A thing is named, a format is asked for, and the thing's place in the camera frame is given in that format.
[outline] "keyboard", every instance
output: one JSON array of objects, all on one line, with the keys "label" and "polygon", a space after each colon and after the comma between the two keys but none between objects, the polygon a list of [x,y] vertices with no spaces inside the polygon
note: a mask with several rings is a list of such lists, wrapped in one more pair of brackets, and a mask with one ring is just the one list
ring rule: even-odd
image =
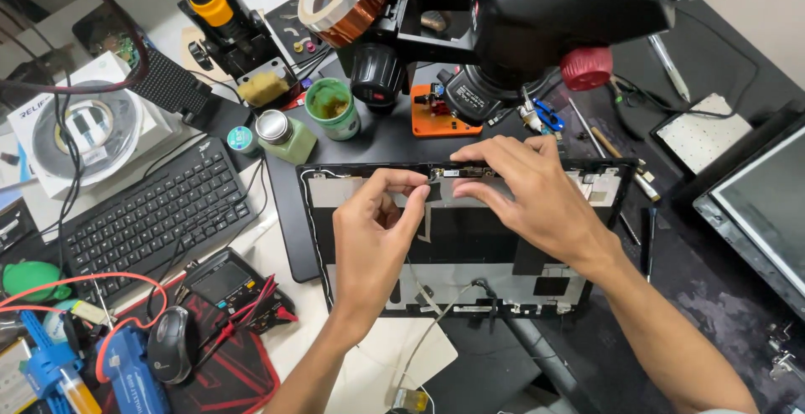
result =
[{"label": "keyboard", "polygon": [[[130,272],[158,279],[177,246],[176,259],[187,251],[186,261],[235,236],[254,217],[244,193],[223,142],[201,140],[65,223],[65,263],[73,276]],[[98,280],[107,305],[143,285],[126,277]],[[100,304],[92,280],[75,289],[79,299]]]}]

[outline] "orange pcb holder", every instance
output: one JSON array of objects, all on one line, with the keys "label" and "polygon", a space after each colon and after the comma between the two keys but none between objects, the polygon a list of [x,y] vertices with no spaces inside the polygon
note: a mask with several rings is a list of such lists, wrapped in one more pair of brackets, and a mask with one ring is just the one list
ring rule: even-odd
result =
[{"label": "orange pcb holder", "polygon": [[428,95],[430,84],[415,85],[410,88],[410,129],[418,138],[445,136],[468,136],[479,134],[484,127],[470,127],[466,123],[452,117],[444,104],[431,108],[430,103],[419,105],[414,97]]}]

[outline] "red mouse pad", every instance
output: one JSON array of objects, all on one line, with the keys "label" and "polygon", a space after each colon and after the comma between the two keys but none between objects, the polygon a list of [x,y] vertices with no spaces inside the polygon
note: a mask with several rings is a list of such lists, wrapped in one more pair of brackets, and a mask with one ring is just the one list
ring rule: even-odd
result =
[{"label": "red mouse pad", "polygon": [[[176,298],[178,281],[165,288],[168,305]],[[190,294],[182,306],[195,318],[199,342],[209,336],[224,314],[200,297]],[[156,292],[151,311],[162,307],[162,295]],[[145,300],[132,306],[118,319],[136,316],[145,319]],[[260,342],[260,337],[239,331],[213,354],[199,371],[194,371],[181,384],[165,384],[165,392],[173,412],[213,414],[247,414],[260,409],[279,387],[279,378]],[[93,395],[105,414],[118,414],[112,384],[102,384]]]}]

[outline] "black mouse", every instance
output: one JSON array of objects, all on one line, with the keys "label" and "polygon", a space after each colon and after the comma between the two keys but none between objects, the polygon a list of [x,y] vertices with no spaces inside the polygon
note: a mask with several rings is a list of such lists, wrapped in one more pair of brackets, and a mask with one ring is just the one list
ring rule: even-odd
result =
[{"label": "black mouse", "polygon": [[183,307],[169,307],[148,336],[148,367],[163,383],[181,383],[195,365],[198,346],[199,332],[193,316]]}]

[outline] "green blower bulb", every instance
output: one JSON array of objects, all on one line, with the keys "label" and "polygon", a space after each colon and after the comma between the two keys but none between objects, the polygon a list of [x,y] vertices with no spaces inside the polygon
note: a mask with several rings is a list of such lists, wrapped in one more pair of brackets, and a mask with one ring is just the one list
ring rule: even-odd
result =
[{"label": "green blower bulb", "polygon": [[[25,290],[50,284],[59,280],[59,268],[46,264],[45,262],[20,262],[18,264],[5,265],[3,269],[3,287],[10,295],[22,293]],[[31,302],[40,302],[47,299],[63,300],[70,296],[70,288],[67,285],[59,285],[53,290],[53,295],[48,297],[52,288],[45,288],[29,295],[23,299]]]}]

